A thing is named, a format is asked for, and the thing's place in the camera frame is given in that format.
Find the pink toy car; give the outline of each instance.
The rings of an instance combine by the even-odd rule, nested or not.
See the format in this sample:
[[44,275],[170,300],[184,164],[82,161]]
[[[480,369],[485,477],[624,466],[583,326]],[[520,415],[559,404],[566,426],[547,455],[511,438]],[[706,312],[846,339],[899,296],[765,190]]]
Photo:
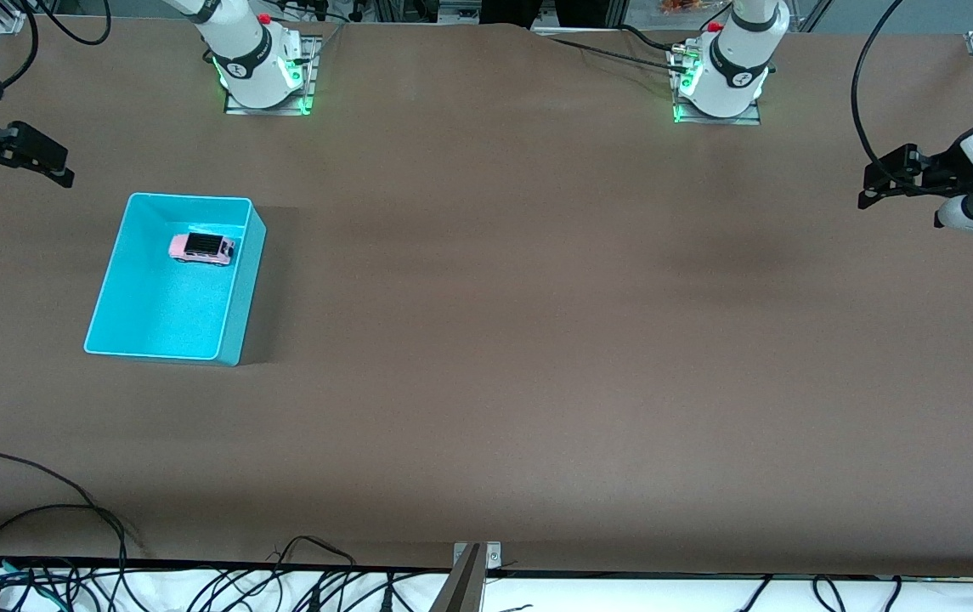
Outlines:
[[200,261],[215,266],[229,266],[236,244],[218,234],[176,234],[168,243],[168,256],[177,261]]

